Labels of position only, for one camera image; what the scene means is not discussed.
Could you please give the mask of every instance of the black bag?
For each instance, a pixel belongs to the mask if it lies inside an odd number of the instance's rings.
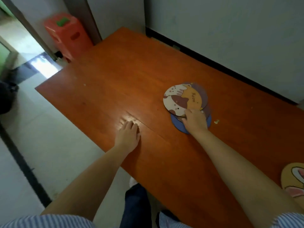
[[[19,87],[14,83],[0,81],[0,114],[11,110]]]

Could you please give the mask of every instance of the dark pants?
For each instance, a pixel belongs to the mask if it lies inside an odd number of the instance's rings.
[[[175,221],[179,219],[169,210],[163,210],[162,213]],[[159,213],[156,217],[156,224],[159,227]],[[139,183],[132,186],[125,196],[125,210],[121,219],[120,228],[152,227],[151,206],[146,189]]]

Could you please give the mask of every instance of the red plastic stool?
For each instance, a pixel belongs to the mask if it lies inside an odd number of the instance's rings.
[[[56,15],[46,20],[44,27],[68,62],[93,47],[80,21],[70,14]]]

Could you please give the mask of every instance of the wooden table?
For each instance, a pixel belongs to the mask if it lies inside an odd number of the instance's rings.
[[[105,151],[122,121],[138,123],[141,142],[122,167],[181,221],[248,227],[207,154],[163,105],[164,92],[186,81],[207,91],[210,131],[277,184],[285,165],[304,162],[303,111],[126,28],[36,89]]]

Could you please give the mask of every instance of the hand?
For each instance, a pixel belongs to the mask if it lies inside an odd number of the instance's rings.
[[[133,121],[126,121],[115,137],[114,147],[125,150],[127,154],[131,153],[138,145],[140,139],[137,129],[138,125],[136,123],[133,124]]]
[[[185,110],[187,119],[183,118],[182,121],[186,130],[193,136],[201,131],[208,130],[206,116],[199,110],[191,109]]]

